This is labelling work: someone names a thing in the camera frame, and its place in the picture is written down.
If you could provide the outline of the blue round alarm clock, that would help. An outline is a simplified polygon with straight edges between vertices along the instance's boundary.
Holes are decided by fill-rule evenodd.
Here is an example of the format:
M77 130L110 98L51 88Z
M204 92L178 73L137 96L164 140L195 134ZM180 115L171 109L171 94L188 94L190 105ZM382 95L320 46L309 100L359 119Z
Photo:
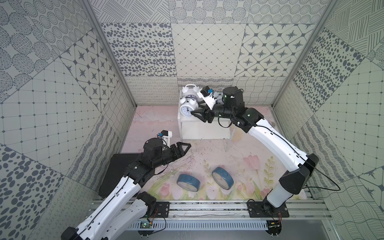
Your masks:
M212 177L214 178L215 182L224 190L229 190L234 185L232 176L221 167L216 167L212 171Z
M177 179L177 185L184 190L197 192L200 188L201 182L191 175L180 174Z

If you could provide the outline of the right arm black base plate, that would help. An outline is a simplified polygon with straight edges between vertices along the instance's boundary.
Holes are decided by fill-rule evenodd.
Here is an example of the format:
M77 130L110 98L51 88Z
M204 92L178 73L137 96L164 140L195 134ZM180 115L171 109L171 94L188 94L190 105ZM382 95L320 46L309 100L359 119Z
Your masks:
M265 201L247 201L247 209L250 218L288 218L290 216L287 205L284 203L275 208Z

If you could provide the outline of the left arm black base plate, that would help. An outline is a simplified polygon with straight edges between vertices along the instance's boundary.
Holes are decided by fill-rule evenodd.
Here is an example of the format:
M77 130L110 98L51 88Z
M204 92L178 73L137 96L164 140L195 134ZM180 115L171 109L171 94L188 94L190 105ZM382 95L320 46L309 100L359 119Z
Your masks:
M144 218L168 218L170 202L156 202L148 206Z

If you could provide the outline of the white plastic twin-bell alarm clock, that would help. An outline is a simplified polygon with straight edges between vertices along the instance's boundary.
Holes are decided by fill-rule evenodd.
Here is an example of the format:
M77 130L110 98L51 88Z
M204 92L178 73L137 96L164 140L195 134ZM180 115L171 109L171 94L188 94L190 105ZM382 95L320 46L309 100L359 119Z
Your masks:
M198 93L200 92L200 88L194 84L187 84L182 87L182 98L190 98L198 101L200 98Z

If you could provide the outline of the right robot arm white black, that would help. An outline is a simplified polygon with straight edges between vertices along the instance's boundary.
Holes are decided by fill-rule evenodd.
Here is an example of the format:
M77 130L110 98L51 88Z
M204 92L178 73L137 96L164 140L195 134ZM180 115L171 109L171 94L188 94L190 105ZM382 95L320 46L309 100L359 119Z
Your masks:
M227 87L222 91L222 102L218 103L214 90L205 86L193 87L198 101L193 101L192 116L202 122L212 123L214 118L229 119L233 125L250 134L264 144L285 166L286 172L278 184L263 199L265 210L275 211L293 195L299 194L313 172L319 158L308 155L291 144L269 124L265 117L254 108L247 108L243 100L243 90Z

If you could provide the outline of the white metal twin-bell alarm clock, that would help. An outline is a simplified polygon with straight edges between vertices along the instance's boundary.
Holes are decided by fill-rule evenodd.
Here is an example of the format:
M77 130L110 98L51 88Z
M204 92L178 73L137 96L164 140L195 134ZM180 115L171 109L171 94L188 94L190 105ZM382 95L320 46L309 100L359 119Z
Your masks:
M214 99L216 100L217 104L223 105L223 93L222 92L214 92L213 95Z

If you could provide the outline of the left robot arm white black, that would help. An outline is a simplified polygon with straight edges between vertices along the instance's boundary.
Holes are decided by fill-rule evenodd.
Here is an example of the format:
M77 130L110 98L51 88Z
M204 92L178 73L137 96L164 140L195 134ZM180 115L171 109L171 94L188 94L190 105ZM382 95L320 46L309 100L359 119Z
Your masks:
M143 148L103 203L76 228L68 227L62 240L115 240L134 222L154 214L157 199L142 192L142 187L155 175L157 167L184 157L191 144L177 142L168 146L163 139L151 138Z

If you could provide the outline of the small white twin-bell alarm clock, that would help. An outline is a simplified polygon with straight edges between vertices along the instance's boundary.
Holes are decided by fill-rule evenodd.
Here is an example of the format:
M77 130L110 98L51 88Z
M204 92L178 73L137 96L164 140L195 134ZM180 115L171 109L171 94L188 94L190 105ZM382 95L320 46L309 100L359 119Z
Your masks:
M180 101L180 113L185 117L193 117L192 112L199 107L196 96L187 95L183 96Z

